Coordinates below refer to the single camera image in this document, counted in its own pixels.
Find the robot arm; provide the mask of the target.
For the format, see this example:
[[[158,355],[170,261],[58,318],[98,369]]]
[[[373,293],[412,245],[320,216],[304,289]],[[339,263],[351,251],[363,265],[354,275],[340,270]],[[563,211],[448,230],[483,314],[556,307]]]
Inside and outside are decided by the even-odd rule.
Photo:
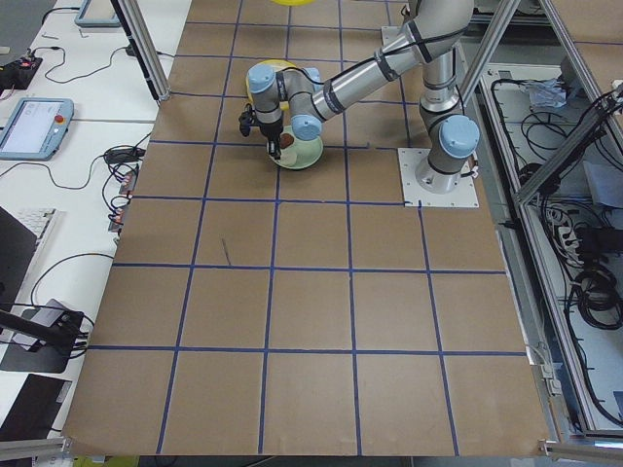
[[[457,84],[456,46],[473,9],[471,1],[412,1],[392,41],[326,81],[315,78],[310,68],[254,65],[246,75],[252,100],[238,118],[240,133],[247,136],[258,127],[268,155],[278,161],[283,103],[289,106],[294,137],[312,141],[320,136],[323,123],[421,66],[420,113],[432,147],[419,163],[416,179],[431,193],[451,192],[480,139],[479,128],[464,113],[465,95]]]

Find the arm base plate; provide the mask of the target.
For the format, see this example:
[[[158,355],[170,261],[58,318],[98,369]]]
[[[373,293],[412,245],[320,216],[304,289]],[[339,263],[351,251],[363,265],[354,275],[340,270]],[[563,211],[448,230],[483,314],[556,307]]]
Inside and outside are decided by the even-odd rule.
[[[478,208],[470,160],[460,172],[446,175],[436,172],[428,163],[428,148],[397,150],[403,203],[409,207]]]

